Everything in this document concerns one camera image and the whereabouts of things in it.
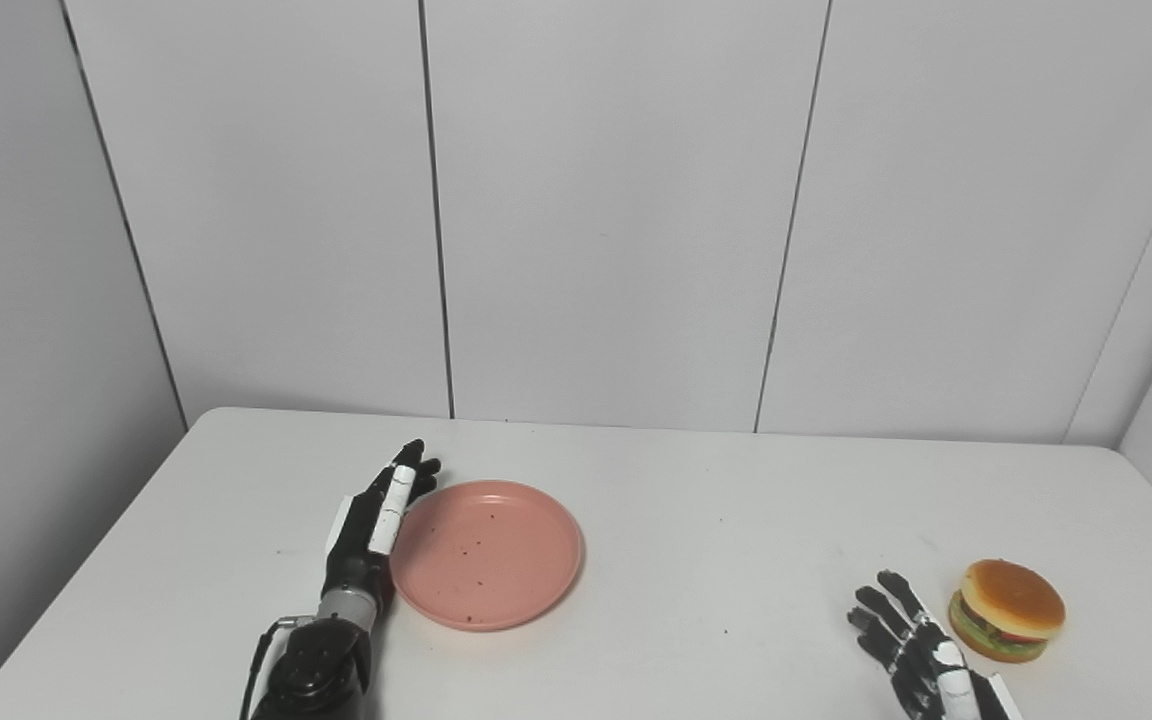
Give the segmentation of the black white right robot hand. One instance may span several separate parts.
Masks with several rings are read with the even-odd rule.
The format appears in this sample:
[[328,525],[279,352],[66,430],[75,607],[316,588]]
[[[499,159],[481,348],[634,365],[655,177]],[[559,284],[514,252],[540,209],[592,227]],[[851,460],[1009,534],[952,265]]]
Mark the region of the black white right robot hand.
[[910,719],[1021,719],[1001,675],[969,667],[952,635],[929,612],[904,575],[884,569],[878,585],[855,591],[846,619],[856,643],[882,666]]

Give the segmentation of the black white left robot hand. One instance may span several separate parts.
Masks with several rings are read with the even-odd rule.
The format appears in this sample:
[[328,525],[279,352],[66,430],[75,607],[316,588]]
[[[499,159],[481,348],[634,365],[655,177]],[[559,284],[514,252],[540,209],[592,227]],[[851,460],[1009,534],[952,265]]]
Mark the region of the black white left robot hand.
[[442,461],[425,458],[426,445],[412,439],[370,486],[349,500],[343,523],[326,556],[321,596],[333,591],[362,591],[376,598],[380,609],[392,602],[394,582],[391,552],[397,529],[411,506],[435,488]]

